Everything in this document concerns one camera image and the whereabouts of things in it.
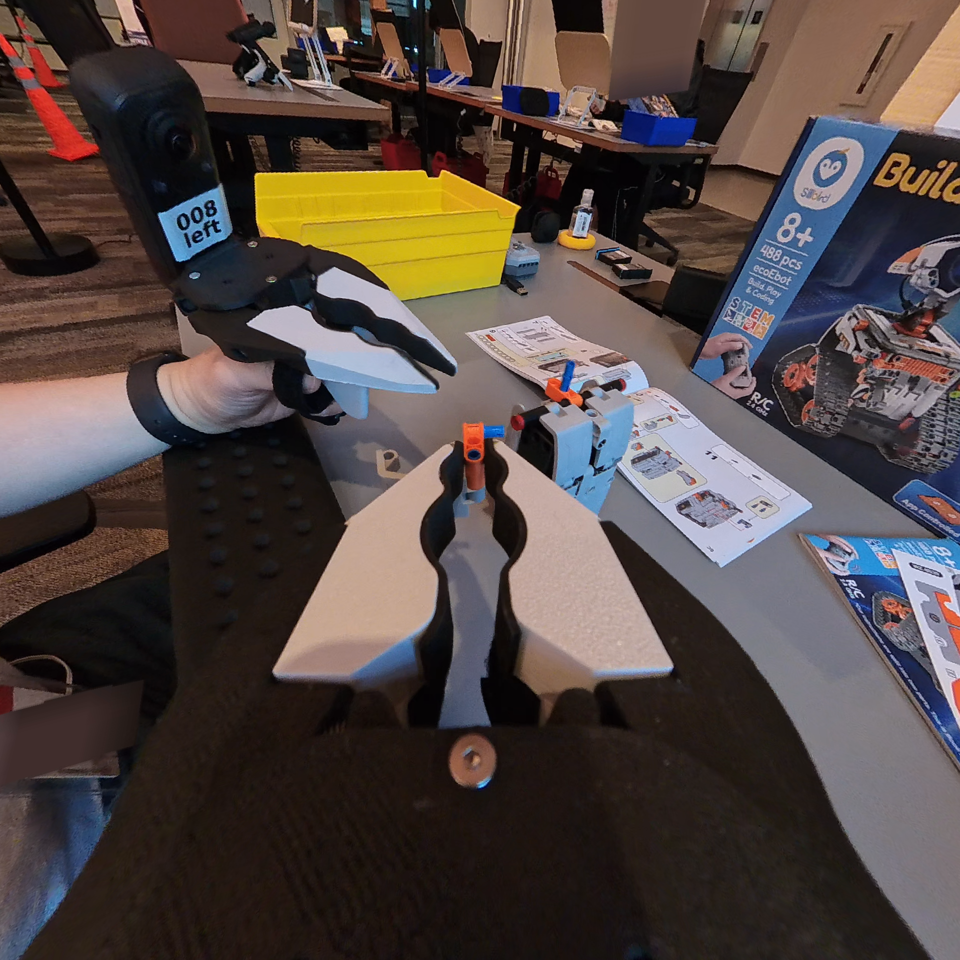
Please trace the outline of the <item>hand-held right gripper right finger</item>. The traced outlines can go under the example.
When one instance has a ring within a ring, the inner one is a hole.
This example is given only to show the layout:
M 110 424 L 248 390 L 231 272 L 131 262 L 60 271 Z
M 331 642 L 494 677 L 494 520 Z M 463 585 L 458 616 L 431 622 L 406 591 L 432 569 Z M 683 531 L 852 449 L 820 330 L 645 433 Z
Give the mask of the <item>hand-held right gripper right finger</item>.
M 673 662 L 598 517 L 500 440 L 486 442 L 501 571 L 488 716 L 540 716 L 571 689 L 663 676 Z

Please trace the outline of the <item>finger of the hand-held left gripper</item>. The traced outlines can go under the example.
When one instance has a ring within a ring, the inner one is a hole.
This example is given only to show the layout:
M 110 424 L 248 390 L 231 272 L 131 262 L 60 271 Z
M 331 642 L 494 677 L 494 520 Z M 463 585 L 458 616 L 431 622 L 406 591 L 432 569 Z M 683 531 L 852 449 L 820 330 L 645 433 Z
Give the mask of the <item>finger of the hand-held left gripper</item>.
M 304 354 L 308 372 L 326 382 L 403 393 L 436 393 L 435 379 L 390 345 L 374 345 L 353 331 L 321 325 L 301 306 L 259 313 L 247 326 Z
M 318 274 L 314 316 L 330 329 L 352 331 L 450 377 L 457 373 L 453 356 L 403 301 L 381 284 L 344 269 Z

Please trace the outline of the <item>grey brick robot assembly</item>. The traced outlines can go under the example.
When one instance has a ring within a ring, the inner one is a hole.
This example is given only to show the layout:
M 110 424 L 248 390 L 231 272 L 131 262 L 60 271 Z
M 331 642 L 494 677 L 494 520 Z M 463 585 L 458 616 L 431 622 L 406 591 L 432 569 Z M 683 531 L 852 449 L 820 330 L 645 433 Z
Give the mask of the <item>grey brick robot assembly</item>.
M 506 442 L 597 514 L 627 450 L 634 404 L 624 394 L 622 378 L 589 380 L 573 389 L 574 370 L 574 360 L 567 360 L 561 376 L 547 380 L 543 404 L 530 410 L 513 407 Z

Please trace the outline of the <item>small grey panel orange connector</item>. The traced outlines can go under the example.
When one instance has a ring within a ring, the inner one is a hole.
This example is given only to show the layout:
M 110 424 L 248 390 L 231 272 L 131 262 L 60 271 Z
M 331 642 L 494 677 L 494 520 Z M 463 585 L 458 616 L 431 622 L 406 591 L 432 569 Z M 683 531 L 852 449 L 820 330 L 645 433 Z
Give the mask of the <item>small grey panel orange connector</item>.
M 485 442 L 487 439 L 503 439 L 503 425 L 485 425 L 481 422 L 462 425 L 463 486 L 454 502 L 454 517 L 470 515 L 471 505 L 482 503 L 486 498 Z

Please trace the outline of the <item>grey desk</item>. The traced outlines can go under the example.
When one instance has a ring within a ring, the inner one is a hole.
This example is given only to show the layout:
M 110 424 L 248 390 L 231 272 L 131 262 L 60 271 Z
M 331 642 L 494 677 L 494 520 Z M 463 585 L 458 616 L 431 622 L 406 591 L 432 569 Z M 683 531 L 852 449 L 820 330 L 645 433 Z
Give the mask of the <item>grey desk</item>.
M 318 459 L 350 517 L 392 486 L 376 451 L 409 470 L 463 422 L 503 424 L 541 394 L 467 333 L 551 316 L 583 339 L 636 361 L 731 448 L 812 508 L 719 567 L 621 476 L 601 518 L 614 522 L 706 606 L 750 655 L 790 715 L 859 856 L 933 958 L 958 958 L 958 771 L 869 644 L 848 604 L 798 534 L 924 537 L 891 508 L 688 369 L 699 339 L 570 265 L 550 246 L 529 294 L 504 286 L 423 298 L 409 307 L 458 361 L 437 394 L 373 391 L 365 419 L 308 422 Z

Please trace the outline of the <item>yellow plastic bin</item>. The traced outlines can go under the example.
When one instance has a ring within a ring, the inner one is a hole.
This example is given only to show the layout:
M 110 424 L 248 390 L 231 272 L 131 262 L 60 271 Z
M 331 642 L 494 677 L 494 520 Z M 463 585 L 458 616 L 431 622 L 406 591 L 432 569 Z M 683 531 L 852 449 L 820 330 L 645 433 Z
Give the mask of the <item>yellow plastic bin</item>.
M 496 286 L 519 207 L 443 171 L 258 173 L 260 233 L 353 258 L 403 301 Z

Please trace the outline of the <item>open instruction booklet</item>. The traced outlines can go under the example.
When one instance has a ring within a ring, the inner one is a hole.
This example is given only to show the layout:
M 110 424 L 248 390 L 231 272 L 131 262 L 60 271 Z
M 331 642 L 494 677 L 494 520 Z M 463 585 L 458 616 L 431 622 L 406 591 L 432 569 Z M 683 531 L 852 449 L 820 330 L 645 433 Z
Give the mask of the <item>open instruction booklet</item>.
M 723 568 L 811 509 L 810 501 L 716 436 L 640 365 L 548 316 L 469 333 L 497 362 L 546 386 L 569 361 L 572 386 L 621 378 L 632 404 L 619 471 L 703 554 Z

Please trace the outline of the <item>red bag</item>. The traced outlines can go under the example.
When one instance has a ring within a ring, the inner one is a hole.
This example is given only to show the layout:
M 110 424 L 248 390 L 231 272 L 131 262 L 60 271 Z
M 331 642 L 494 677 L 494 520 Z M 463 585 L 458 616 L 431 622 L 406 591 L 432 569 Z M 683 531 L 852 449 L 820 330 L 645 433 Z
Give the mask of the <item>red bag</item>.
M 431 163 L 431 175 L 438 177 L 443 172 L 449 172 L 476 186 L 486 188 L 489 169 L 479 152 L 460 152 L 454 155 L 437 150 Z

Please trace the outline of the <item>grey background table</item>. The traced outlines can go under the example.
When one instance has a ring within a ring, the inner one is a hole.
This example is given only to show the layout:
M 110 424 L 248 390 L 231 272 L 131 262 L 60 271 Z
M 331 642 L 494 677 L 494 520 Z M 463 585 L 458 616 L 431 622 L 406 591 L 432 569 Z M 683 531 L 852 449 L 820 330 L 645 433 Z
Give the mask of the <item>grey background table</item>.
M 390 110 L 339 86 L 309 91 L 281 84 L 247 86 L 226 64 L 180 60 L 198 87 L 212 132 L 262 137 L 270 170 L 294 170 L 293 138 L 329 140 L 359 124 L 386 123 Z

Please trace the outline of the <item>black and white tool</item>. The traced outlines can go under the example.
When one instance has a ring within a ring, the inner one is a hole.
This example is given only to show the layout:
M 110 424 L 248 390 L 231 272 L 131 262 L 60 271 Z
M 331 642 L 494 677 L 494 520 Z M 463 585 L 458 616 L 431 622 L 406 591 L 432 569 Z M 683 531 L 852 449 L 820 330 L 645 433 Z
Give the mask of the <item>black and white tool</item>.
M 292 91 L 293 85 L 286 75 L 266 54 L 259 45 L 262 39 L 274 39 L 277 29 L 270 21 L 260 22 L 257 18 L 249 17 L 246 23 L 228 31 L 225 36 L 241 47 L 241 53 L 232 65 L 233 73 L 249 87 L 257 83 L 266 85 L 283 85 Z

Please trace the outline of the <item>orange traffic cone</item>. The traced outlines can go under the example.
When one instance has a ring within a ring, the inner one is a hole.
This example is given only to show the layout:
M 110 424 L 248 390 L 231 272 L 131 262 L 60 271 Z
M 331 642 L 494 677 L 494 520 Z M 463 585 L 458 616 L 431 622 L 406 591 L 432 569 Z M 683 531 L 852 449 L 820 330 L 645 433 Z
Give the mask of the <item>orange traffic cone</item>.
M 27 30 L 23 19 L 18 13 L 15 13 L 13 17 L 20 33 L 21 40 L 30 56 L 30 63 L 35 78 L 39 81 L 41 86 L 47 90 L 56 90 L 64 87 L 65 85 L 58 79 L 47 62 L 44 54 L 42 53 L 42 49 L 31 36 L 29 30 Z
M 54 147 L 49 150 L 50 156 L 66 162 L 77 162 L 97 155 L 99 148 L 81 136 L 3 34 L 1 34 L 1 49 L 54 144 Z

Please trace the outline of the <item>blue plastic bin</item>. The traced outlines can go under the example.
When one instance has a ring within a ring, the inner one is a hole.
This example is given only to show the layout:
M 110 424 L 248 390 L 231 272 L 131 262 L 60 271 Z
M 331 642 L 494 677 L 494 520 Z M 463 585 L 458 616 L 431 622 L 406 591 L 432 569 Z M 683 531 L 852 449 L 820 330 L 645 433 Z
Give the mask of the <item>blue plastic bin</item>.
M 651 147 L 683 147 L 693 137 L 695 117 L 663 116 L 627 110 L 623 115 L 621 139 Z
M 513 114 L 551 117 L 558 114 L 560 92 L 552 88 L 503 83 L 502 107 Z

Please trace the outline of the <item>brown cardboard box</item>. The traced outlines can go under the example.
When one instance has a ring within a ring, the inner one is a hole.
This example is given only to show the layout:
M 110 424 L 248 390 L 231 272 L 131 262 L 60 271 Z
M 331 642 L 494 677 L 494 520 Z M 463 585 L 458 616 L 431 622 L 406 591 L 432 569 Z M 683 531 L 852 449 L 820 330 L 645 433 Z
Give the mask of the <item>brown cardboard box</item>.
M 247 22 L 240 1 L 140 1 L 153 46 L 180 60 L 231 65 L 241 47 L 227 34 Z

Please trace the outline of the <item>wooden background table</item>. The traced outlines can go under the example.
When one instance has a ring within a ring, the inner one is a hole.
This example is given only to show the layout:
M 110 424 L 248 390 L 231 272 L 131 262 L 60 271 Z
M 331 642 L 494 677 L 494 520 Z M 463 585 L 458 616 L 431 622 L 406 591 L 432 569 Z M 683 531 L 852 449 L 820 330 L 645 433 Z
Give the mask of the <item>wooden background table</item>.
M 501 138 L 511 143 L 507 194 L 520 204 L 533 197 L 542 156 L 597 174 L 612 190 L 624 188 L 620 201 L 625 207 L 615 208 L 613 238 L 633 248 L 663 247 L 670 253 L 666 263 L 676 263 L 678 249 L 649 227 L 645 217 L 661 208 L 690 210 L 699 202 L 714 145 L 693 139 L 679 145 L 644 145 L 623 139 L 618 131 L 509 111 L 485 88 L 430 83 L 422 98 L 414 80 L 385 78 L 375 71 L 350 70 L 349 75 L 361 92 L 389 100 L 397 133 L 401 106 L 413 104 L 428 154 L 458 153 L 459 121 L 497 118 Z

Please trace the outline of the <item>blue manual booklet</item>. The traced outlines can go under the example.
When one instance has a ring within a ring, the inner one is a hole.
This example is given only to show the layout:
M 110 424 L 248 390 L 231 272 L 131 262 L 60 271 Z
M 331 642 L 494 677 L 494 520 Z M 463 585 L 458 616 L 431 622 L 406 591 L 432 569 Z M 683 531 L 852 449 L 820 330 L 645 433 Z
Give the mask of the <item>blue manual booklet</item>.
M 958 766 L 957 721 L 941 689 L 894 555 L 900 550 L 923 561 L 940 562 L 953 569 L 954 583 L 958 583 L 958 545 L 945 538 L 800 534 L 799 539 L 843 595 L 873 648 Z

